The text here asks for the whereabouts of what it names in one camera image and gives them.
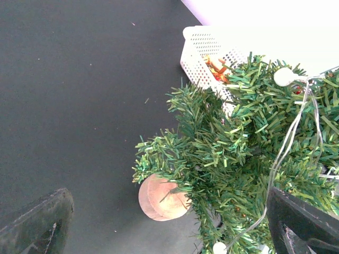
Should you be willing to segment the small green christmas tree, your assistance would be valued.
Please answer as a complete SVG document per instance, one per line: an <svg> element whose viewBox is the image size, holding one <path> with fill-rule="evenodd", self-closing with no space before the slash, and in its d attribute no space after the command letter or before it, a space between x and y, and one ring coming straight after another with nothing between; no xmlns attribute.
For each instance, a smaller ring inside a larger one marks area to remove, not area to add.
<svg viewBox="0 0 339 254"><path fill-rule="evenodd" d="M276 253L265 217L269 187L324 212L338 212L338 71L307 80L299 67L264 62L252 119L189 118L178 110L192 84L174 89L169 110L177 130L137 145L133 181L152 174L185 194L200 222L202 253L217 242L229 253ZM296 95L294 86L304 91Z"/></svg>

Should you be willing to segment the red berry sprig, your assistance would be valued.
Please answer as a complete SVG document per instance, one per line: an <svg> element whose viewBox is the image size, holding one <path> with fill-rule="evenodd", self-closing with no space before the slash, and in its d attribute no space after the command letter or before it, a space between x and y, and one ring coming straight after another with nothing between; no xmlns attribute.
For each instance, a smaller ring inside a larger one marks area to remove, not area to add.
<svg viewBox="0 0 339 254"><path fill-rule="evenodd" d="M292 91L294 94L299 95L304 91L304 88L302 86L294 86Z"/></svg>

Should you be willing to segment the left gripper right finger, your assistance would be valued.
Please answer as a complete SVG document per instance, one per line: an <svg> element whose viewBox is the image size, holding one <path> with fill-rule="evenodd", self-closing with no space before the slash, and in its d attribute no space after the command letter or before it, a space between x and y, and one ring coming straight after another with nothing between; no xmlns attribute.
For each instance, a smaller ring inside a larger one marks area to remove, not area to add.
<svg viewBox="0 0 339 254"><path fill-rule="evenodd" d="M275 187L267 219L276 253L338 253L338 220Z"/></svg>

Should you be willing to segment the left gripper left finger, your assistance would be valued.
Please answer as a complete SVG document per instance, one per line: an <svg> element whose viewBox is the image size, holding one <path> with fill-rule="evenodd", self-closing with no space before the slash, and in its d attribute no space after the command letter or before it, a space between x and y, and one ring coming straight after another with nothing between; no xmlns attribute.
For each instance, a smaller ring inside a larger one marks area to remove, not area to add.
<svg viewBox="0 0 339 254"><path fill-rule="evenodd" d="M1 253L63 253L74 214L71 192L60 188L1 217Z"/></svg>

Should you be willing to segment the white plastic basket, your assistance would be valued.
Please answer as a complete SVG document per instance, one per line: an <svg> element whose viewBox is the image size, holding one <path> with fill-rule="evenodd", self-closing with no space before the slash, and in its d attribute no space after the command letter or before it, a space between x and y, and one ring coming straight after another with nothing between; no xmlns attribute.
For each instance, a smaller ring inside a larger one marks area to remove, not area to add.
<svg viewBox="0 0 339 254"><path fill-rule="evenodd" d="M214 115L233 121L252 119L259 109L259 89L254 86L264 70L262 57L252 53L244 57L211 26L187 27L183 36L180 65L193 88L178 110L194 120Z"/></svg>

